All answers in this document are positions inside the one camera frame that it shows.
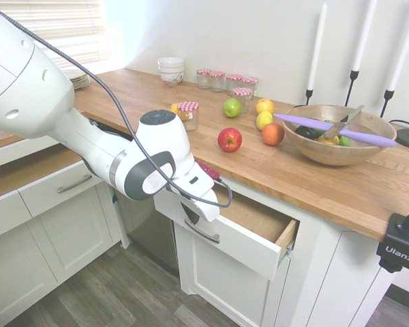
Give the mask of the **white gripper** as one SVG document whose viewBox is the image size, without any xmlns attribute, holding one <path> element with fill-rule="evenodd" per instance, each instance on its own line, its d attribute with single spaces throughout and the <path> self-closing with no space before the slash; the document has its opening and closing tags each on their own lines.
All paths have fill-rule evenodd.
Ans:
<svg viewBox="0 0 409 327">
<path fill-rule="evenodd" d="M 202 200 L 217 203 L 217 196 L 213 191 L 214 181 L 196 161 L 185 176 L 175 178 L 173 182 L 190 194 L 188 196 L 172 185 L 166 185 L 166 189 L 174 193 L 175 198 L 180 201 L 181 208 L 193 225 L 196 225 L 200 220 L 212 222 L 218 217 L 219 207 L 217 205 L 207 204 L 191 197 L 193 195 Z"/>
</svg>

